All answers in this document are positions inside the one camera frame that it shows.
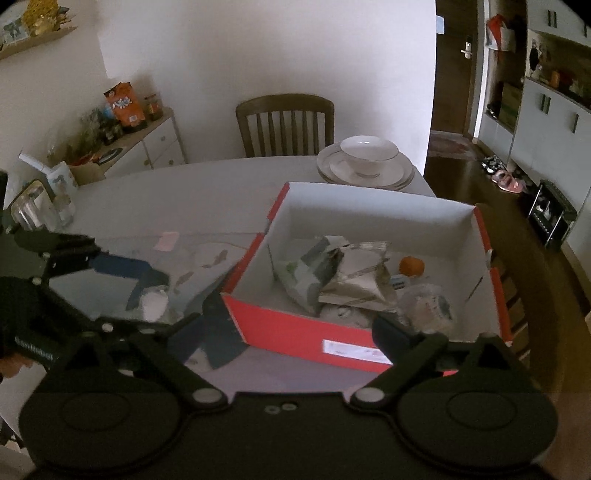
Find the left hand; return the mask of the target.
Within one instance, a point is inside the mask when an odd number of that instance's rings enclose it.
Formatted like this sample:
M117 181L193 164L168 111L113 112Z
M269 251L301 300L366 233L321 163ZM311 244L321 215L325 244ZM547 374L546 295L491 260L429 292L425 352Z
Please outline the left hand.
M15 377L22 368L31 368L34 361L15 353L9 357L0 359L0 374L3 379Z

